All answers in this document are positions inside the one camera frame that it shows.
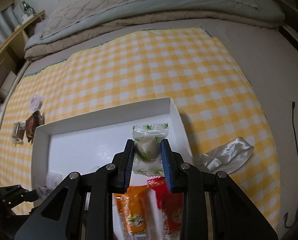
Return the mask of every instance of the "blue curtain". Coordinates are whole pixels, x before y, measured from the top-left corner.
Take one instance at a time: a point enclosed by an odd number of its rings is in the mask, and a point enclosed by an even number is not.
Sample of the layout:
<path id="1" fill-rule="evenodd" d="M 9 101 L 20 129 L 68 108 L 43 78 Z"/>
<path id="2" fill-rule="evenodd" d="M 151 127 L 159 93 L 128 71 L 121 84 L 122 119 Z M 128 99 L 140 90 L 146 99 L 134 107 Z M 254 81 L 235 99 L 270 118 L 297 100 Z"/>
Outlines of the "blue curtain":
<path id="1" fill-rule="evenodd" d="M 0 12 L 0 45 L 6 40 L 19 25 L 19 22 L 13 12 L 13 4 Z"/>

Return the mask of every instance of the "gray bed sheet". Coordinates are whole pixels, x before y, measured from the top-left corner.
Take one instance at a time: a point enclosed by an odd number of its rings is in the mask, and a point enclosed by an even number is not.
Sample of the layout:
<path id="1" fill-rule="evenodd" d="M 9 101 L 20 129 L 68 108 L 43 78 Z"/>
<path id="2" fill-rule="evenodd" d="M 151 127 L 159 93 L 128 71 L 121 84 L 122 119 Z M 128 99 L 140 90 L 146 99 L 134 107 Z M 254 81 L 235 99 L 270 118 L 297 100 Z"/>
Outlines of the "gray bed sheet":
<path id="1" fill-rule="evenodd" d="M 291 104 L 296 102 L 295 126 L 298 138 L 298 51 L 276 30 L 218 19 L 192 19 L 127 27 L 106 33 L 61 52 L 33 62 L 25 72 L 31 74 L 79 50 L 147 28 L 203 27 L 217 37 L 234 57 L 264 109 L 276 143 L 281 169 L 281 210 L 278 236 L 284 228 L 283 215 L 292 220 L 298 203 L 298 157 L 296 154 Z"/>
<path id="2" fill-rule="evenodd" d="M 29 39 L 24 49 L 27 50 L 38 44 L 54 42 L 78 31 L 88 29 L 104 22 L 158 11 L 181 9 L 212 10 L 256 19 L 263 22 L 275 22 L 278 24 L 285 19 L 285 15 L 279 5 L 277 5 L 273 0 L 254 1 L 257 3 L 258 8 L 230 0 L 142 0 L 132 2 L 90 16 L 43 39 L 40 38 L 40 33 L 37 33 Z"/>

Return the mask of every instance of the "gingham cloth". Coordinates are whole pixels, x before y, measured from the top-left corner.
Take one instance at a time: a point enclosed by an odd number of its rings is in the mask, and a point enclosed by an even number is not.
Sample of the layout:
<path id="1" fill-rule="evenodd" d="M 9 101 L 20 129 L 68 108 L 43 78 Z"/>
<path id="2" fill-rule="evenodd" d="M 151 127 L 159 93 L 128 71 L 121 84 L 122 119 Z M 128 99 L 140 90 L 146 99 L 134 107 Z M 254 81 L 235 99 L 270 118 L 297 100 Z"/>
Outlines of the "gingham cloth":
<path id="1" fill-rule="evenodd" d="M 46 123 L 148 98 L 172 97 L 194 155 L 241 136 L 254 146 L 230 176 L 277 228 L 278 158 L 270 127 L 245 75 L 217 38 L 200 28 L 145 30 L 79 51 L 26 77 L 7 105 L 0 132 L 0 187 L 31 190 L 32 145 L 12 145 L 13 123 L 30 116 L 33 94 L 46 97 Z M 15 208 L 28 213 L 31 203 Z"/>

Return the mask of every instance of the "metal screw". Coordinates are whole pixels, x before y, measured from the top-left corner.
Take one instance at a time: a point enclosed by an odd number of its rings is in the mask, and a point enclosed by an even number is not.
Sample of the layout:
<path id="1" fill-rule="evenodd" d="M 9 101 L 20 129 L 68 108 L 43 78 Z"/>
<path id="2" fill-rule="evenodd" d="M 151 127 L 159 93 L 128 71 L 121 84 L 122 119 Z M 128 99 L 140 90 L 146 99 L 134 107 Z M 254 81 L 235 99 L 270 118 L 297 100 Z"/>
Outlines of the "metal screw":
<path id="1" fill-rule="evenodd" d="M 227 173 L 225 173 L 224 171 L 219 171 L 217 173 L 217 175 L 218 175 L 219 178 L 225 178 L 225 177 L 227 177 Z"/>
<path id="2" fill-rule="evenodd" d="M 189 163 L 182 163 L 180 164 L 180 168 L 184 169 L 184 170 L 187 170 L 190 168 L 190 164 Z"/>
<path id="3" fill-rule="evenodd" d="M 109 170 L 109 171 L 111 171 L 111 170 L 113 170 L 115 167 L 116 167 L 116 165 L 114 165 L 113 163 L 109 163 L 109 164 L 107 164 L 106 169 Z"/>
<path id="4" fill-rule="evenodd" d="M 77 177 L 79 176 L 79 174 L 77 173 L 77 172 L 71 172 L 70 174 L 69 174 L 69 178 L 70 179 L 76 179 Z"/>

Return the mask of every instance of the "cardboard box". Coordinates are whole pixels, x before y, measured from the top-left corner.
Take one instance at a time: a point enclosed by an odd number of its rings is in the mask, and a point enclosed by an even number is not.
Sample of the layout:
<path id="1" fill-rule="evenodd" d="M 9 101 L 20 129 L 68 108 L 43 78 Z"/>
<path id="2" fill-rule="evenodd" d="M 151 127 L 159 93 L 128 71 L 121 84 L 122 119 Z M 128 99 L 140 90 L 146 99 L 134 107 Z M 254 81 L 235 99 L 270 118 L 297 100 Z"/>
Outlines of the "cardboard box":
<path id="1" fill-rule="evenodd" d="M 132 139 L 134 124 L 165 122 L 169 126 L 167 139 L 171 149 L 179 152 L 185 162 L 192 163 L 185 129 L 172 98 L 115 106 L 39 126 L 32 150 L 32 188 L 46 185 L 48 171 L 60 173 L 63 178 L 73 171 L 94 172 L 124 150 L 127 139 Z M 149 178 L 132 173 L 130 185 L 146 185 Z M 115 234 L 123 239 L 116 209 L 113 215 Z"/>

